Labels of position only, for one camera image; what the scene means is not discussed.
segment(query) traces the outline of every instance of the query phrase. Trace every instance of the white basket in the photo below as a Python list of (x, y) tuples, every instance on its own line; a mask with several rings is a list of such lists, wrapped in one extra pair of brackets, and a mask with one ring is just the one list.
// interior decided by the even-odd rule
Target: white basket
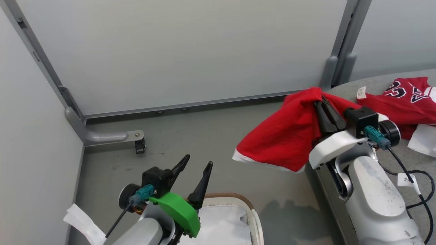
[(250, 227), (252, 244), (264, 245), (259, 216), (247, 198), (236, 193), (207, 194), (204, 198), (203, 207), (216, 205), (235, 205), (243, 208), (247, 213), (247, 224)]

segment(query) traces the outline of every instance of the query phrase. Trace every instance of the gray table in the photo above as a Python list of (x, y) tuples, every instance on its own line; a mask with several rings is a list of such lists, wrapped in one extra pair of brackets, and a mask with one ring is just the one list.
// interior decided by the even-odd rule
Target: gray table
[[(389, 87), (389, 85), (394, 81), (395, 78), (410, 78), (422, 76), (426, 76), (429, 78), (429, 85), (436, 86), (436, 69), (432, 69), (425, 71), (389, 74), (357, 80), (333, 88), (329, 91), (329, 93), (356, 102), (357, 90), (363, 86), (366, 86), (367, 93), (379, 95), (382, 94)], [(418, 169), (427, 171), (430, 175), (436, 178), (436, 158), (418, 153), (407, 148), (408, 143), (408, 140), (401, 140), (400, 144), (393, 148), (393, 150), (403, 161), (406, 168), (408, 170)], [(384, 167), (394, 172), (401, 172), (400, 166), (388, 151), (379, 150), (377, 151), (377, 156), (380, 160), (380, 163)], [(424, 197), (427, 197), (431, 191), (429, 179), (423, 174), (416, 174), (415, 176), (419, 183), (419, 189), (421, 193)], [(349, 245), (358, 245), (359, 243), (353, 225), (345, 209), (345, 203), (338, 198), (338, 194), (336, 188), (334, 187), (333, 180), (326, 167), (318, 171), (318, 177), (320, 179), (321, 185), (324, 188), (327, 199), (329, 200), (333, 214), (337, 219), (345, 243)], [(396, 186), (396, 176), (389, 175), (389, 177)], [(419, 197), (416, 195), (413, 188), (398, 187), (398, 190), (403, 196), (406, 205), (419, 202)], [(436, 217), (436, 197), (432, 198), (428, 202), (428, 205), (430, 207), (430, 210), (432, 211), (432, 214)], [(422, 239), (425, 239), (429, 232), (429, 219), (427, 216), (427, 212), (422, 205), (409, 209), (409, 212), (415, 220), (416, 224), (418, 225), (419, 233), (421, 234)], [(433, 234), (428, 244), (436, 244), (436, 234)]]

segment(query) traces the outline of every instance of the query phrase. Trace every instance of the cable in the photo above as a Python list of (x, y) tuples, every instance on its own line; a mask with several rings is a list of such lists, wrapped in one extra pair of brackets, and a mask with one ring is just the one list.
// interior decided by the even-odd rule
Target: cable
[[(379, 161), (378, 161), (378, 164), (380, 164), (381, 168), (382, 168), (386, 173), (391, 174), (391, 175), (395, 175), (395, 176), (398, 175), (398, 173), (394, 173), (394, 172), (390, 171), (389, 169), (383, 167), (382, 164), (381, 164)], [(427, 173), (426, 171), (422, 171), (422, 170), (410, 170), (410, 171), (408, 171), (408, 173), (409, 173), (409, 174), (415, 174), (415, 173), (425, 174), (425, 175), (430, 179), (430, 183), (431, 183), (432, 191), (430, 192), (430, 194), (429, 194), (428, 197), (426, 198), (426, 202), (428, 202), (428, 201), (433, 197), (433, 195), (434, 195), (434, 193), (435, 193), (435, 181), (433, 180), (432, 176), (431, 176), (429, 173)], [(409, 208), (414, 208), (414, 207), (417, 207), (417, 206), (419, 206), (419, 205), (422, 205), (422, 202), (419, 202), (419, 203), (415, 203), (415, 204), (409, 205), (409, 206), (407, 206), (406, 208), (407, 208), (407, 209), (409, 209)]]
[[(398, 164), (400, 164), (400, 167), (403, 169), (404, 173), (406, 174), (406, 176), (409, 178), (409, 181), (413, 184), (415, 183), (412, 179), (412, 177), (410, 176), (409, 171), (407, 171), (406, 167), (404, 166), (403, 162), (400, 160), (400, 158), (397, 156), (397, 154), (395, 154), (395, 152), (392, 150), (391, 147), (388, 147), (389, 152), (394, 156), (394, 158), (397, 160)], [(427, 214), (429, 216), (429, 220), (430, 220), (430, 230), (429, 233), (427, 235), (427, 238), (424, 241), (424, 244), (427, 244), (432, 236), (433, 233), (433, 216), (432, 216), (432, 212), (430, 211), (429, 206), (427, 205), (426, 200), (424, 199), (424, 197), (422, 196), (422, 194), (419, 192), (419, 189), (415, 189), (419, 198), (421, 199), (422, 204), (424, 205)]]
[(409, 181), (413, 184), (414, 181), (412, 179), (412, 177), (410, 176), (409, 172), (407, 171), (406, 167), (404, 166), (403, 162), (400, 160), (400, 158), (397, 156), (397, 154), (395, 154), (395, 152), (392, 150), (391, 147), (388, 147), (388, 151), (391, 152), (391, 154), (394, 156), (394, 158), (397, 160), (398, 164), (400, 164), (400, 167), (403, 169), (404, 173), (407, 175), (407, 177), (409, 178)]
[(118, 222), (121, 220), (121, 218), (126, 214), (127, 210), (133, 205), (133, 201), (130, 201), (129, 205), (123, 210), (123, 212), (119, 215), (118, 219), (116, 219), (115, 223), (112, 225), (112, 227), (109, 229), (108, 233), (106, 234), (106, 238), (112, 233), (113, 229), (116, 227)]

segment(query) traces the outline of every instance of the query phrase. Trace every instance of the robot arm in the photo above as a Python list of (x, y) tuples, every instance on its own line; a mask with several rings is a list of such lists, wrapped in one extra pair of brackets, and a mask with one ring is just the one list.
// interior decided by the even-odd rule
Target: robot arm
[[(318, 112), (318, 120), (325, 138), (310, 152), (309, 162), (313, 169), (323, 165), (329, 169), (340, 198), (346, 202), (360, 244), (423, 245), (403, 198), (375, 155), (374, 147), (387, 148), (399, 143), (396, 125), (391, 121), (378, 122), (377, 113), (362, 107), (345, 112), (344, 127), (336, 123), (338, 120), (332, 120), (335, 117), (319, 116), (337, 112), (327, 111), (325, 106), (316, 108), (324, 110)], [(329, 123), (336, 127), (335, 132), (324, 130), (334, 128), (325, 126)]]
[(197, 237), (200, 231), (198, 210), (203, 205), (213, 163), (207, 164), (202, 179), (186, 201), (170, 190), (189, 157), (186, 155), (172, 170), (152, 167), (142, 174), (141, 186), (124, 187), (119, 197), (123, 213), (141, 210), (142, 215), (115, 245), (176, 245), (182, 235)]

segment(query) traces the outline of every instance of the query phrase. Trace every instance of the white label sticker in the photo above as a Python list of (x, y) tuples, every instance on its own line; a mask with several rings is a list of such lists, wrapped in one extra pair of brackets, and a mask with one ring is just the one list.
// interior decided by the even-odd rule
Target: white label sticker
[[(413, 182), (416, 182), (415, 176), (413, 174), (410, 175), (412, 177)], [(410, 182), (409, 178), (405, 173), (398, 173), (398, 186), (410, 186), (413, 187), (413, 183)]]
[(357, 90), (357, 98), (358, 99), (364, 99), (366, 98), (366, 94), (365, 94), (365, 90), (366, 90), (366, 86), (365, 87), (361, 87)]

